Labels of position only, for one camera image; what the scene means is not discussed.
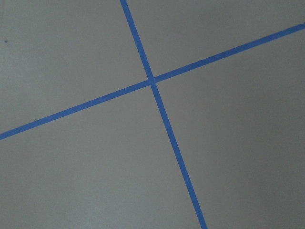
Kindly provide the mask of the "blue tape line crosswise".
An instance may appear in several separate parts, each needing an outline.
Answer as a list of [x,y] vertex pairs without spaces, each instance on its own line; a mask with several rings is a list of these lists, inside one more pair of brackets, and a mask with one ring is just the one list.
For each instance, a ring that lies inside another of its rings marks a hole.
[[[292,26],[290,28],[284,29],[282,31],[273,33],[271,35],[267,35],[267,36],[264,36],[264,37],[259,38],[257,40],[254,40],[254,41],[245,43],[243,45],[234,47],[232,49],[226,50],[224,52],[215,54],[213,56],[204,58],[204,59],[199,60],[197,62],[185,65],[185,66],[180,67],[178,69],[175,69],[175,70],[169,71],[167,73],[158,75],[158,76],[154,77],[153,79],[154,79],[154,81],[156,83],[158,83],[158,82],[167,80],[169,78],[172,78],[174,76],[178,76],[178,75],[180,75],[182,73],[185,73],[185,72],[188,72],[188,71],[200,68],[202,66],[208,65],[208,64],[216,62],[218,60],[227,58],[229,56],[233,56],[233,55],[238,54],[240,52],[244,52],[244,51],[249,50],[251,48],[254,48],[254,47],[260,46],[262,44],[271,42],[273,40],[277,40],[277,39],[285,37],[287,35],[299,32],[299,31],[304,30],[304,29],[305,29],[305,24],[304,23],[298,24],[298,25]],[[46,116],[44,118],[41,118],[41,119],[35,120],[33,122],[24,124],[22,126],[13,128],[13,129],[11,129],[9,131],[1,133],[0,138],[1,138],[1,140],[6,139],[8,137],[17,135],[19,133],[22,133],[22,132],[28,131],[30,129],[36,128],[38,126],[44,125],[46,123],[49,123],[49,122],[55,121],[57,119],[63,118],[65,116],[68,116],[68,115],[74,114],[76,112],[88,109],[88,108],[96,106],[98,104],[102,104],[102,103],[104,103],[106,101],[112,100],[112,99],[120,97],[122,95],[125,95],[125,94],[128,94],[128,93],[137,91],[137,90],[142,89],[142,88],[145,88],[145,87],[147,87],[149,85],[150,85],[150,81],[149,80],[133,84],[131,86],[125,87],[125,88],[120,89],[118,91],[115,91],[115,92],[103,95],[103,96],[98,97],[96,99],[84,102],[82,104],[79,104],[79,105],[76,105],[74,107],[65,109],[65,110],[57,112],[55,114],[51,114],[51,115]]]

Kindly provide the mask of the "blue tape line lengthwise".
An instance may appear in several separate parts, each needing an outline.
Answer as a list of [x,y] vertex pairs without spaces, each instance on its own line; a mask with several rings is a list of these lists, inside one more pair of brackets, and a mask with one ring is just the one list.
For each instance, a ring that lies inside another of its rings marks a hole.
[[195,190],[193,188],[193,184],[192,184],[191,178],[189,176],[189,173],[188,173],[187,167],[185,165],[185,162],[184,162],[183,156],[181,154],[181,151],[179,149],[179,145],[177,143],[174,131],[172,129],[172,126],[171,126],[168,114],[167,114],[166,109],[164,107],[164,104],[163,104],[163,101],[162,101],[162,97],[160,95],[158,86],[157,86],[156,81],[154,79],[154,75],[152,73],[152,69],[151,69],[150,63],[148,61],[147,55],[145,53],[145,49],[143,47],[141,38],[140,38],[140,36],[138,34],[138,31],[137,31],[137,28],[136,28],[136,24],[134,22],[131,10],[129,8],[129,5],[128,5],[127,1],[121,0],[120,3],[121,3],[121,6],[122,6],[124,15],[126,17],[127,23],[129,25],[129,28],[130,28],[130,31],[131,31],[131,34],[132,34],[135,46],[137,48],[139,57],[141,59],[143,68],[145,70],[146,77],[147,77],[147,80],[149,82],[150,88],[152,90],[152,93],[153,93],[155,102],[157,104],[159,113],[161,115],[161,118],[162,118],[165,130],[166,130],[167,135],[169,137],[169,140],[170,140],[170,143],[171,143],[171,146],[172,146],[172,149],[173,149],[176,161],[178,163],[180,172],[181,172],[181,174],[183,176],[183,180],[184,180],[184,183],[186,185],[186,188],[188,190],[188,194],[189,194],[189,197],[191,199],[191,202],[192,202],[194,211],[196,213],[197,219],[199,221],[200,227],[202,229],[206,229],[208,227],[206,225],[206,222],[205,222],[205,219],[204,219],[204,215],[203,215],[201,206],[200,206],[199,201],[197,199],[197,195],[196,195],[196,192],[195,192]]

